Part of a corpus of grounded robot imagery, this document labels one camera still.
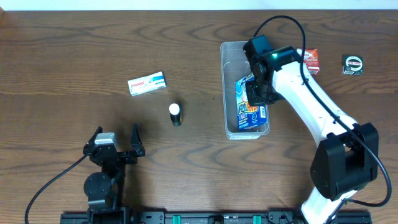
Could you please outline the blue Kool Fever box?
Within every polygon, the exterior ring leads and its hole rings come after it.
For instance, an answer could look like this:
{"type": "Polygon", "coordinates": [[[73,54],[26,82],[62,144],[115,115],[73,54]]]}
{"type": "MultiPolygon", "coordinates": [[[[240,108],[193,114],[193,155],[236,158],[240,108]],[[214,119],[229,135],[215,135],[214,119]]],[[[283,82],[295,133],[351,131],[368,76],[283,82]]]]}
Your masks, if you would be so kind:
{"type": "Polygon", "coordinates": [[[253,80],[254,75],[250,73],[235,83],[239,130],[256,128],[268,122],[266,107],[264,105],[251,106],[248,102],[246,82],[253,80]]]}

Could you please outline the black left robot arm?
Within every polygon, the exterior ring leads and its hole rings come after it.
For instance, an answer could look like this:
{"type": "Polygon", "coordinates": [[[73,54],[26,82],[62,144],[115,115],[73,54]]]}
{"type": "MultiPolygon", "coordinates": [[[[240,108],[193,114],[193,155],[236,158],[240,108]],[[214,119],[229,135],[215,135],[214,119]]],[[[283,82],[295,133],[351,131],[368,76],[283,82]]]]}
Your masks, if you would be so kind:
{"type": "Polygon", "coordinates": [[[118,151],[115,133],[104,133],[98,127],[85,144],[83,154],[101,167],[85,180],[83,190],[88,197],[87,223],[132,223],[131,209],[122,203],[126,166],[136,164],[146,154],[137,125],[132,127],[130,151],[118,151]]]}

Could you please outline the red Panadol ActiFast box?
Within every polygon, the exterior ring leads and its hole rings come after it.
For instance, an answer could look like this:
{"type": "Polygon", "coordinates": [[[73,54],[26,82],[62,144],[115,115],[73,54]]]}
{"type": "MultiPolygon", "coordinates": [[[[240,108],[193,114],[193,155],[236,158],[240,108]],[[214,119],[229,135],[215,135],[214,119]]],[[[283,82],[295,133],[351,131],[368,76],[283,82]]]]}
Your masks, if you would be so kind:
{"type": "Polygon", "coordinates": [[[304,52],[304,64],[312,75],[317,75],[320,71],[320,62],[317,49],[306,49],[304,52]]]}

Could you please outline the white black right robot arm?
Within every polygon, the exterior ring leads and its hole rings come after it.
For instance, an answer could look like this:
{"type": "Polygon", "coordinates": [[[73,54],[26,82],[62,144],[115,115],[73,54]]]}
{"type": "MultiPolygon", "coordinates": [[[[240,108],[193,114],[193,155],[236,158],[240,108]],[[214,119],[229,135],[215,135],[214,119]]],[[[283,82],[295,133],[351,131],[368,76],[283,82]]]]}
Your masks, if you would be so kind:
{"type": "Polygon", "coordinates": [[[291,46],[272,49],[264,35],[243,47],[254,79],[246,83],[251,106],[286,100],[317,145],[310,167],[314,188],[300,207],[296,223],[328,223],[344,199],[377,178],[379,136],[370,124],[358,124],[334,104],[301,63],[291,46]]]}

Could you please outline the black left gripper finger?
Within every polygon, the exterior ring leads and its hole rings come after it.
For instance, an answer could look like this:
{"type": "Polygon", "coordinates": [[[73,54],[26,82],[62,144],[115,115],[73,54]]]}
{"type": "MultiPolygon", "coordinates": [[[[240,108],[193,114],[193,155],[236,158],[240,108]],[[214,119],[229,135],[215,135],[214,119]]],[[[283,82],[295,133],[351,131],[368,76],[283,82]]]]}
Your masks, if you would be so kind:
{"type": "Polygon", "coordinates": [[[130,146],[134,151],[142,151],[143,150],[143,143],[139,137],[137,124],[134,123],[132,127],[131,139],[130,139],[130,146]]]}
{"type": "Polygon", "coordinates": [[[101,126],[98,126],[95,133],[92,135],[92,137],[87,142],[87,145],[89,145],[89,146],[95,145],[95,139],[96,139],[97,135],[99,135],[102,132],[103,132],[103,128],[101,126]]]}

